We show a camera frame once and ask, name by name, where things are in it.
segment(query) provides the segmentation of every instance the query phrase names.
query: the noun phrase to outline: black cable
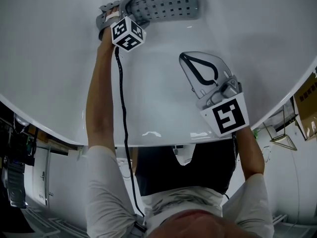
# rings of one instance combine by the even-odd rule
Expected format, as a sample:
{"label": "black cable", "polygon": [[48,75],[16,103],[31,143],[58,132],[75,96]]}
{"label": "black cable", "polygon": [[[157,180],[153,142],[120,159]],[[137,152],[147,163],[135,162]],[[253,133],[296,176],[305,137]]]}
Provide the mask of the black cable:
{"label": "black cable", "polygon": [[34,139],[32,142],[32,149],[31,149],[31,156],[34,156],[37,148],[36,140],[38,139],[38,134],[39,134],[39,128],[36,127],[35,133],[34,133]]}
{"label": "black cable", "polygon": [[122,73],[122,65],[121,61],[119,58],[119,48],[116,47],[114,50],[114,55],[115,59],[117,60],[118,67],[119,67],[119,75],[120,75],[120,98],[121,98],[121,105],[122,105],[122,113],[123,113],[123,127],[124,127],[124,147],[125,147],[125,153],[127,155],[128,159],[128,165],[129,165],[129,170],[130,170],[130,175],[131,175],[131,182],[132,182],[132,190],[133,190],[133,197],[134,197],[134,203],[135,207],[139,210],[139,212],[142,214],[144,217],[143,212],[140,210],[138,203],[137,203],[137,197],[135,195],[135,187],[134,187],[134,179],[133,179],[133,171],[132,171],[132,166],[131,166],[131,159],[130,159],[130,154],[129,154],[129,147],[128,147],[128,129],[127,129],[127,111],[125,109],[124,105],[124,99],[123,99],[123,88],[122,88],[122,81],[123,81],[123,73]]}
{"label": "black cable", "polygon": [[237,168],[237,158],[238,158],[238,144],[237,144],[237,134],[236,132],[233,132],[232,134],[232,141],[233,141],[233,153],[234,153],[234,171]]}

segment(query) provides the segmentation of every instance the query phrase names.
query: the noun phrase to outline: fiducial marker cube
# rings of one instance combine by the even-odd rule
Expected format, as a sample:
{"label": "fiducial marker cube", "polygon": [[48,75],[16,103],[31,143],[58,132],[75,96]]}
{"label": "fiducial marker cube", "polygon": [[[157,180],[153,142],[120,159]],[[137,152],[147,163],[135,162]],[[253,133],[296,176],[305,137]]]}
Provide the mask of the fiducial marker cube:
{"label": "fiducial marker cube", "polygon": [[145,42],[146,31],[128,16],[111,26],[112,43],[126,52],[134,50]]}
{"label": "fiducial marker cube", "polygon": [[233,133],[249,125],[243,93],[204,109],[200,114],[218,137]]}

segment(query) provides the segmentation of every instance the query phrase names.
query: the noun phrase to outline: white t-shirt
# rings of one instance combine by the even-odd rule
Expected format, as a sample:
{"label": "white t-shirt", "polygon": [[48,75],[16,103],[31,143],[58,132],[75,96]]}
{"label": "white t-shirt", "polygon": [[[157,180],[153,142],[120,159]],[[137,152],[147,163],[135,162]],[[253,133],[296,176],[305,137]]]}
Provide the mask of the white t-shirt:
{"label": "white t-shirt", "polygon": [[[136,220],[116,158],[103,146],[91,147],[87,156],[87,233],[92,238],[122,237]],[[231,220],[241,229],[260,237],[273,237],[272,215],[261,174],[250,177],[222,210],[222,195],[200,186],[158,192],[142,197],[142,201],[147,235],[175,213],[200,209]]]}

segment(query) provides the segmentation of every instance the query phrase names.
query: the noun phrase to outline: hand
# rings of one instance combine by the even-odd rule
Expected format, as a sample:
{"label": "hand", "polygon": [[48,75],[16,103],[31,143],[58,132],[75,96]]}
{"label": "hand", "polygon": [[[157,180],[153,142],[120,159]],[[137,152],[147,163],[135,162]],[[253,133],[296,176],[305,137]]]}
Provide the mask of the hand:
{"label": "hand", "polygon": [[[118,10],[119,10],[118,7],[114,7],[112,10],[109,10],[107,12],[106,17],[112,13],[115,13]],[[111,53],[112,53],[113,48],[114,48],[114,45],[112,44],[111,27],[107,27],[104,30],[103,40],[98,48],[98,53],[100,53],[101,55],[103,55],[109,51],[111,51]]]}

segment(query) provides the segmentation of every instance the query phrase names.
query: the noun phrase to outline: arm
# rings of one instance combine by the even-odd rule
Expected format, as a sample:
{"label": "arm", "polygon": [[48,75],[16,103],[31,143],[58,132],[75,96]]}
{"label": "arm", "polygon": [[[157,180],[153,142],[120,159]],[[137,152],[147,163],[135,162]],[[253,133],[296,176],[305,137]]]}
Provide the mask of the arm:
{"label": "arm", "polygon": [[259,237],[273,237],[272,214],[264,181],[264,159],[250,127],[237,131],[245,183],[223,205],[225,219]]}
{"label": "arm", "polygon": [[133,228],[134,210],[117,163],[113,142],[111,29],[98,48],[86,107],[89,150],[86,195],[87,233],[92,238],[123,237]]}
{"label": "arm", "polygon": [[111,29],[105,29],[98,48],[96,65],[90,83],[86,105],[86,127],[89,148],[95,145],[114,150],[113,103],[111,88],[111,57],[114,45]]}
{"label": "arm", "polygon": [[264,174],[264,158],[250,127],[237,131],[237,144],[245,180]]}

